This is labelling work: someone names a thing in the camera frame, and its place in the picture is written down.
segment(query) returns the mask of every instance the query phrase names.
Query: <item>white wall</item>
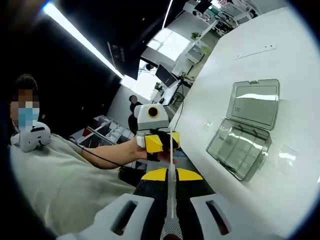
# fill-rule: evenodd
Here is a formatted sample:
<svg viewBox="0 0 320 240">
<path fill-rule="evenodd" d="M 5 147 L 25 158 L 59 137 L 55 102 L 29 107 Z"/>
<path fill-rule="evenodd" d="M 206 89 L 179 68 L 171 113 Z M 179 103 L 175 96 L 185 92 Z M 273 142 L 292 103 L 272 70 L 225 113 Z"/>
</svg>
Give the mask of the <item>white wall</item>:
<svg viewBox="0 0 320 240">
<path fill-rule="evenodd" d="M 196 18 L 189 12 L 182 13 L 176 20 L 174 20 L 167 28 L 181 35 L 182 37 L 193 41 L 191 33 L 202 33 L 209 25 L 204 21 Z"/>
<path fill-rule="evenodd" d="M 131 95 L 136 95 L 138 97 L 138 101 L 142 104 L 149 103 L 147 99 L 143 98 L 142 96 L 139 96 L 129 88 L 121 85 L 112 101 L 108 113 L 106 114 L 107 117 L 114 119 L 126 128 L 129 128 L 128 118 L 131 115 L 129 102 L 129 97 Z"/>
</svg>

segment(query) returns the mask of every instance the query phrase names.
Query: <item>gray t-shirt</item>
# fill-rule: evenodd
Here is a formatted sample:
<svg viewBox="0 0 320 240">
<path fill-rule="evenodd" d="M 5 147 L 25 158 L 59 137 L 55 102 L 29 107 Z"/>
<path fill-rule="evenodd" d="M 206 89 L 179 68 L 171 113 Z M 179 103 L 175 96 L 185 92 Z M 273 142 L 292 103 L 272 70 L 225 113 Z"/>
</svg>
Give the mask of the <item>gray t-shirt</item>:
<svg viewBox="0 0 320 240">
<path fill-rule="evenodd" d="M 13 173 L 44 225 L 56 235 L 90 226 L 96 213 L 134 187 L 118 179 L 118 170 L 103 170 L 81 155 L 81 148 L 52 134 L 43 149 L 23 152 L 10 146 Z"/>
</svg>

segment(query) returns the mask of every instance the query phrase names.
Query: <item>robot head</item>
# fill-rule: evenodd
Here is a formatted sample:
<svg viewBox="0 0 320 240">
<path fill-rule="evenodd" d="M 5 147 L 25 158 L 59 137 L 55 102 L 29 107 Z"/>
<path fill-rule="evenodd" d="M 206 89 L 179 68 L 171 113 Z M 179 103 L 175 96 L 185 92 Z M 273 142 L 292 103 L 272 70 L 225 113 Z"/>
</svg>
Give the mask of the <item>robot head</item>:
<svg viewBox="0 0 320 240">
<path fill-rule="evenodd" d="M 168 115 L 160 103 L 136 106 L 134 116 L 137 118 L 139 131 L 169 127 Z"/>
<path fill-rule="evenodd" d="M 48 145 L 51 142 L 51 131 L 43 122 L 37 121 L 29 131 L 21 131 L 11 138 L 11 144 L 20 143 L 20 148 L 27 153 L 37 147 Z"/>
</svg>

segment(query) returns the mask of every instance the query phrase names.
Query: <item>fluorescent light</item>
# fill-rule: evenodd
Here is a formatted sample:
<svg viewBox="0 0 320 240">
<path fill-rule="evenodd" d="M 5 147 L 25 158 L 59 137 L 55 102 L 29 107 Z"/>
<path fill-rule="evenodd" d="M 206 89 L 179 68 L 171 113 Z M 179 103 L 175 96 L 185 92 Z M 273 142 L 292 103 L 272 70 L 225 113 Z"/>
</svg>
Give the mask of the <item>fluorescent light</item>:
<svg viewBox="0 0 320 240">
<path fill-rule="evenodd" d="M 55 20 L 61 27 L 67 30 L 75 39 L 93 53 L 101 62 L 103 62 L 111 71 L 117 74 L 121 79 L 124 77 L 52 4 L 47 3 L 43 7 L 44 12 Z"/>
<path fill-rule="evenodd" d="M 167 21 L 167 17 L 168 17 L 172 2 L 173 2 L 173 0 L 170 0 L 169 6 L 168 6 L 168 10 L 166 11 L 166 14 L 165 14 L 165 17 L 164 17 L 164 21 L 163 21 L 163 24 L 162 24 L 162 29 L 165 28 L 165 24 L 166 24 L 166 21 Z"/>
</svg>

